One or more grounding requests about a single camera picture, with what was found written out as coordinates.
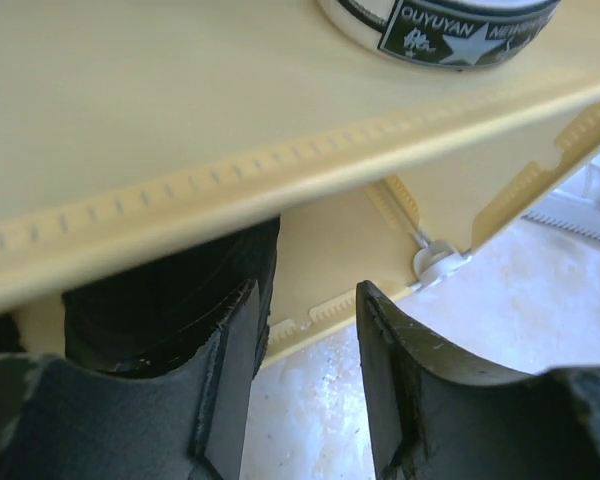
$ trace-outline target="marble floor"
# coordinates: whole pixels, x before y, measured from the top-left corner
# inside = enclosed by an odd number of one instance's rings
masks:
[[[600,244],[520,220],[401,307],[464,348],[530,373],[600,365]],[[354,327],[260,372],[242,480],[372,479]]]

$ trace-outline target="star logo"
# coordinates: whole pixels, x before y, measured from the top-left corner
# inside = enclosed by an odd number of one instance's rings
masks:
[[[506,39],[487,40],[488,30],[489,24],[485,23],[480,30],[477,30],[469,38],[443,35],[442,38],[444,38],[444,41],[453,50],[453,53],[440,60],[440,63],[464,62],[474,66],[485,53],[499,47],[506,41]]]

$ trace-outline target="sneaker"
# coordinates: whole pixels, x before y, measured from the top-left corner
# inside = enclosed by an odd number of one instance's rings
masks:
[[[525,216],[600,241],[600,154]]]
[[[271,220],[64,293],[66,357],[120,376],[162,375],[205,344],[230,294],[257,280],[255,375],[269,337],[279,228]]]

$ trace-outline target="black label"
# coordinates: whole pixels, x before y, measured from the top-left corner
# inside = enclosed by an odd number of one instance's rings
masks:
[[[477,7],[469,12],[427,0],[397,0],[378,49],[421,65],[454,69],[497,65],[535,38],[558,2],[545,3],[535,12],[496,15],[493,10],[480,13]]]

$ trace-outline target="white tile floor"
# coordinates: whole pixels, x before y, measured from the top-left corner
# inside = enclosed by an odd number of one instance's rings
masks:
[[[600,244],[521,220],[401,306],[509,367],[600,364]],[[352,327],[258,375],[243,480],[373,478],[359,361]]]

